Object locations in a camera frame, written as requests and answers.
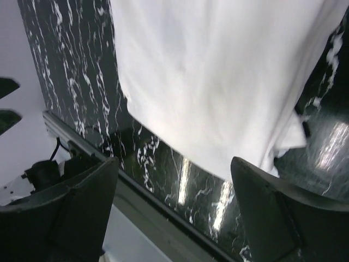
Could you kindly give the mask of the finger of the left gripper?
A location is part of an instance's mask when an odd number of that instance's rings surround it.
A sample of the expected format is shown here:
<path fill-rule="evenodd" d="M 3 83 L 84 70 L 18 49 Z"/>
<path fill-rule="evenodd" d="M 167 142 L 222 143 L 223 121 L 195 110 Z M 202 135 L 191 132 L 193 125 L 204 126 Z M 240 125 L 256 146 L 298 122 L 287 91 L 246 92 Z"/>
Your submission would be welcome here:
<path fill-rule="evenodd" d="M 0 135 L 4 134 L 22 119 L 20 114 L 9 109 L 1 109 L 0 117 Z"/>
<path fill-rule="evenodd" d="M 11 94 L 16 91 L 20 85 L 12 78 L 0 78 L 0 98 Z"/>

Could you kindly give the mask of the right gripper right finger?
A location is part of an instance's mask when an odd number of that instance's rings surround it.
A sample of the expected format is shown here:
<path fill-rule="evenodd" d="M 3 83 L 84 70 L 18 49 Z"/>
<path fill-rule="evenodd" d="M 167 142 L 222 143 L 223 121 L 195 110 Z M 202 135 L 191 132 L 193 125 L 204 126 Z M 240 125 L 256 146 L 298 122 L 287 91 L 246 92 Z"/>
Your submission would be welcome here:
<path fill-rule="evenodd" d="M 253 261 L 348 261 L 348 204 L 234 157 L 231 175 Z"/>

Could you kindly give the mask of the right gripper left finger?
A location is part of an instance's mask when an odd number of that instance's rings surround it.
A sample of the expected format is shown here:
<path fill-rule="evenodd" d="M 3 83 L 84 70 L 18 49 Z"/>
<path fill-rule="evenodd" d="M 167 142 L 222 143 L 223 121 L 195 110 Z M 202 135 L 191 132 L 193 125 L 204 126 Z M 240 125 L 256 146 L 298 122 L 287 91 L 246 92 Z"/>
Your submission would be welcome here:
<path fill-rule="evenodd" d="M 1 206 L 1 261 L 98 261 L 118 180 L 108 158 Z"/>

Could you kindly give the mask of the white t shirt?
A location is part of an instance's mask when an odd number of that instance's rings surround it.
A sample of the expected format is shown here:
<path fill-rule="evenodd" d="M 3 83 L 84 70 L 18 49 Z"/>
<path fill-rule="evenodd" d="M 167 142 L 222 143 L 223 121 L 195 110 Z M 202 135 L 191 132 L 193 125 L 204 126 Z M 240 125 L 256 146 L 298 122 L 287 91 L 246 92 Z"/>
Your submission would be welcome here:
<path fill-rule="evenodd" d="M 306 145 L 294 108 L 348 1 L 111 1 L 129 113 L 203 170 Z"/>

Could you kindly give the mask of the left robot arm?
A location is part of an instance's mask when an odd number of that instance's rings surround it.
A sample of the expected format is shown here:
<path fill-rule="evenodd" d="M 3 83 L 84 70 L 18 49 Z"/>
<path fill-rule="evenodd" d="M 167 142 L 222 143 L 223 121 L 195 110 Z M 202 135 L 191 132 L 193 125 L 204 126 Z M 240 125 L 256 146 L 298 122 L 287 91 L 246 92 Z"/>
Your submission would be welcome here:
<path fill-rule="evenodd" d="M 26 101 L 14 79 L 1 78 L 1 206 L 59 181 L 69 159 L 49 134 L 40 106 Z"/>

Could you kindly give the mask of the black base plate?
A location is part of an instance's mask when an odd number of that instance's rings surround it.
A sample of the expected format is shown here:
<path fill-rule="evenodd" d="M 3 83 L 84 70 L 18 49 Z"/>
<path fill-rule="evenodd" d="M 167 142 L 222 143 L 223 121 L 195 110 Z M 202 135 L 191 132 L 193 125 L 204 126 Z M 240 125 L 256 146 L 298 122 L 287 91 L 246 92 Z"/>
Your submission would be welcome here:
<path fill-rule="evenodd" d="M 233 260 L 124 171 L 118 174 L 114 204 L 170 260 Z"/>

